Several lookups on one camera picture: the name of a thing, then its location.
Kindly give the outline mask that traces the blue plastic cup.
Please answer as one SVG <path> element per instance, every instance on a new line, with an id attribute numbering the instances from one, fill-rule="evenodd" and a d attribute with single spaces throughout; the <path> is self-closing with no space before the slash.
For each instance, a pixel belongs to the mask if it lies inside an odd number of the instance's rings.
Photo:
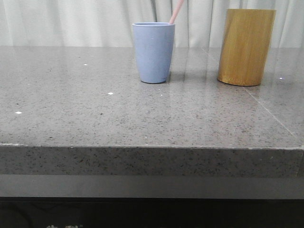
<path id="1" fill-rule="evenodd" d="M 170 74 L 175 24 L 141 22 L 132 24 L 136 64 L 140 80 L 158 84 Z"/>

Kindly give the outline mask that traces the pink chopstick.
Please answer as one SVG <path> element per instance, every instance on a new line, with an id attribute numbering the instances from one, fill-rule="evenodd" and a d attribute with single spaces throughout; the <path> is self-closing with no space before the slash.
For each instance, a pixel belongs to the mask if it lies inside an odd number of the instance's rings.
<path id="1" fill-rule="evenodd" d="M 171 19 L 169 21 L 169 24 L 173 24 L 177 18 L 177 15 L 179 13 L 179 11 L 181 10 L 182 6 L 183 6 L 184 0 L 179 0 L 176 7 L 174 8 L 174 11 L 172 13 Z"/>

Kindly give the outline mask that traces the bamboo wooden holder cup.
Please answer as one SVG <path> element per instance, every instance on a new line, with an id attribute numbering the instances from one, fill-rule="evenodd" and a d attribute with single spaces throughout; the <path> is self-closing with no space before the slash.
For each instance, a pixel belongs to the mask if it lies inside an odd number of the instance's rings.
<path id="1" fill-rule="evenodd" d="M 276 11 L 228 9 L 218 68 L 218 81 L 257 86 L 264 75 Z"/>

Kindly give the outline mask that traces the white curtain backdrop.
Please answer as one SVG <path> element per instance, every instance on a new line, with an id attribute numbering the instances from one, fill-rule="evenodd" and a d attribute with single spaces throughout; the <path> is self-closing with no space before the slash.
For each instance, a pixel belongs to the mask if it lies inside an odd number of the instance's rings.
<path id="1" fill-rule="evenodd" d="M 131 47 L 132 24 L 168 22 L 175 0 L 3 0 L 3 46 Z M 175 20 L 177 47 L 221 46 L 227 9 L 275 10 L 271 46 L 304 46 L 301 0 L 186 0 Z"/>

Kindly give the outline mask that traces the dark cabinet under counter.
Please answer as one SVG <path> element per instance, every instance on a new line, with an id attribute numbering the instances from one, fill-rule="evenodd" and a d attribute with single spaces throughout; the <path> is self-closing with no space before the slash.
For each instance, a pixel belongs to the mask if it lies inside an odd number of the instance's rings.
<path id="1" fill-rule="evenodd" d="M 302 178 L 8 175 L 3 228 L 301 228 Z"/>

